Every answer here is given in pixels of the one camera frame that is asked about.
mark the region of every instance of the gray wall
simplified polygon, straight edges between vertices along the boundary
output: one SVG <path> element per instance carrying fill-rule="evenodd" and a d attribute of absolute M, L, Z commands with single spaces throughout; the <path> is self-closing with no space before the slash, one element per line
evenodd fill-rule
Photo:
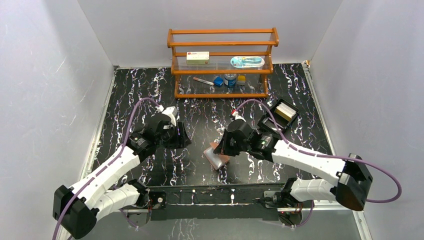
<path fill-rule="evenodd" d="M 146 221 L 140 214 L 135 222 Z M 102 218 L 82 240 L 360 240 L 350 210 L 315 210 L 307 224 L 282 227 L 280 221 L 250 219 L 170 219 L 149 221 L 138 231 L 129 227 L 120 212 Z"/>
<path fill-rule="evenodd" d="M 275 63 L 310 60 L 342 0 L 78 0 L 113 65 L 171 66 L 168 29 L 276 27 Z M 209 48 L 198 51 L 209 51 Z"/>
<path fill-rule="evenodd" d="M 113 66 L 76 0 L 0 3 L 0 239 L 51 239 L 53 193 L 79 179 Z"/>
<path fill-rule="evenodd" d="M 336 153 L 392 172 L 393 203 L 365 207 L 375 240 L 424 235 L 424 1 L 345 0 L 311 62 L 317 97 Z M 395 195 L 372 171 L 369 197 Z"/>

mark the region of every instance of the blue container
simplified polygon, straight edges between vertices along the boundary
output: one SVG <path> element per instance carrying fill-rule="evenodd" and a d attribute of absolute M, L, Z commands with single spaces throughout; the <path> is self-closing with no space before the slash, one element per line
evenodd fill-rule
<path fill-rule="evenodd" d="M 228 73 L 224 75 L 224 84 L 228 87 L 234 87 L 236 85 L 237 74 Z"/>

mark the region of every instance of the wooden shelf rack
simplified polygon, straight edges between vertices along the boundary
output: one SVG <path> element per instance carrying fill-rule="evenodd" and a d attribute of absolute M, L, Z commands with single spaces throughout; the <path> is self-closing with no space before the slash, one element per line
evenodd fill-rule
<path fill-rule="evenodd" d="M 167 46 L 172 49 L 171 73 L 175 75 L 175 98 L 266 98 L 268 97 L 268 74 L 272 74 L 272 47 L 277 47 L 279 37 L 277 29 L 169 29 Z M 242 46 L 255 48 L 253 51 L 234 51 Z M 257 51 L 258 46 L 266 47 Z M 209 63 L 192 65 L 186 63 L 187 52 L 209 52 Z M 220 51 L 208 48 L 220 47 Z M 231 51 L 221 51 L 222 47 Z M 262 67 L 236 68 L 230 64 L 234 56 L 259 56 L 265 60 Z M 222 74 L 260 74 L 263 92 L 261 93 L 179 93 L 181 75 L 222 75 Z"/>

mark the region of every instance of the blue object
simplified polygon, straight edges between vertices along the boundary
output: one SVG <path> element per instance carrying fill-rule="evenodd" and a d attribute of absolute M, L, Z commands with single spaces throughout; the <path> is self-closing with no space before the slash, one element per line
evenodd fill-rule
<path fill-rule="evenodd" d="M 223 85 L 223 83 L 224 83 L 224 80 L 223 80 L 220 76 L 217 76 L 217 77 L 215 77 L 215 79 L 213 80 L 213 83 L 214 83 L 216 86 L 222 86 L 222 85 Z"/>
<path fill-rule="evenodd" d="M 224 74 L 224 84 L 228 87 L 234 87 L 236 85 L 237 74 L 227 73 Z"/>
<path fill-rule="evenodd" d="M 230 63 L 235 68 L 260 68 L 265 64 L 265 60 L 260 56 L 235 56 Z"/>

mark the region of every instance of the marker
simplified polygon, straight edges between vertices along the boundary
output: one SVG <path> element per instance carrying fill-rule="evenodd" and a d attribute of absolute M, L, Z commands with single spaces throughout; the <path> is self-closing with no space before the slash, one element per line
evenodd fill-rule
<path fill-rule="evenodd" d="M 198 81 L 198 82 L 204 83 L 204 84 L 214 85 L 214 83 L 213 83 L 213 82 L 211 82 L 211 81 L 206 81 L 206 80 L 200 79 L 200 78 L 198 78 L 198 77 L 193 77 L 193 79 L 194 79 L 194 80 L 196 80 L 196 81 Z"/>

